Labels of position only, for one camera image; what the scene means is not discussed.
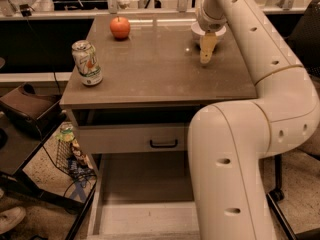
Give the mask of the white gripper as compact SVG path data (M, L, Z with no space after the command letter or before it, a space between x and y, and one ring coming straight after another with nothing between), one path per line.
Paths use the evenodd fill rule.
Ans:
M200 37L200 62L208 64L218 42L217 36L213 32L218 32L225 26L226 18L224 16L220 19L212 18L203 7L196 10L196 18L200 28L206 32L204 36Z

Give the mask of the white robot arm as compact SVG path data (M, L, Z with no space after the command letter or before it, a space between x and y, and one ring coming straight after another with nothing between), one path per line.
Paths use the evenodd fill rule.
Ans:
M201 240L276 240L259 162L304 143L319 98L302 63L254 0L205 0L204 31L227 21L257 96L200 109L188 160Z

